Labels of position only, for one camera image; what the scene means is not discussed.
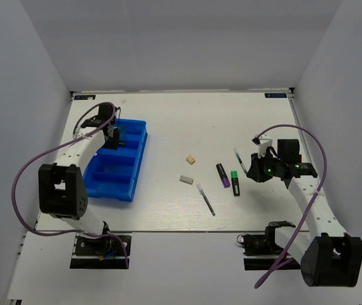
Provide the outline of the green cap black highlighter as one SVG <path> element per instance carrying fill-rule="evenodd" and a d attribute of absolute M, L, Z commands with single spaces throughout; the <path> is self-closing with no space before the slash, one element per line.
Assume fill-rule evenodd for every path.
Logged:
<path fill-rule="evenodd" d="M 237 171 L 231 171 L 232 191 L 234 196 L 240 196 L 240 187 Z"/>

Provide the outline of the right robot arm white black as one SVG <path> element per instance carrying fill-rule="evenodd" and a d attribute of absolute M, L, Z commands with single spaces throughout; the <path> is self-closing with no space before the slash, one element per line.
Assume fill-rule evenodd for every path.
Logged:
<path fill-rule="evenodd" d="M 262 135 L 253 142 L 258 151 L 251 155 L 248 178 L 266 182 L 273 177 L 285 183 L 305 216 L 306 234 L 294 235 L 289 222 L 269 224 L 264 244 L 277 254 L 289 246 L 287 254 L 299 264 L 302 277 L 310 287 L 354 287 L 362 263 L 362 240 L 350 236 L 334 216 L 328 201 L 317 190 L 318 175 L 311 163 L 304 163 L 297 139 L 278 140 Z"/>

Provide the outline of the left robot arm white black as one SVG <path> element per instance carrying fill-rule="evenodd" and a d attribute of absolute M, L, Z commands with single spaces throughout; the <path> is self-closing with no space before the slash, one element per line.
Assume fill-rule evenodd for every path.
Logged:
<path fill-rule="evenodd" d="M 52 164 L 38 171 L 40 211 L 68 223 L 90 239 L 90 246 L 100 254 L 111 249 L 112 238 L 106 222 L 88 207 L 84 171 L 100 148 L 116 150 L 120 131 L 115 125 L 121 109 L 110 102 L 93 106 L 74 125 L 73 140 Z"/>

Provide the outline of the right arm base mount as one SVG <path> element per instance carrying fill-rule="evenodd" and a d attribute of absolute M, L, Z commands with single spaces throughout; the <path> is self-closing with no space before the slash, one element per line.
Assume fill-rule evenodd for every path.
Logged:
<path fill-rule="evenodd" d="M 245 271 L 267 271 L 283 250 L 269 243 L 264 234 L 239 234 L 236 243 L 243 249 Z"/>

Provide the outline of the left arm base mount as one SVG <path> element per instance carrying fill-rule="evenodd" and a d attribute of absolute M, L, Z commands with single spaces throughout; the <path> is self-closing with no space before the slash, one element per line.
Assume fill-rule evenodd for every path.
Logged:
<path fill-rule="evenodd" d="M 125 246 L 128 260 L 120 242 L 115 238 L 91 240 L 82 236 L 76 237 L 72 257 L 71 269 L 127 269 L 126 262 L 130 262 L 131 235 L 118 236 Z"/>

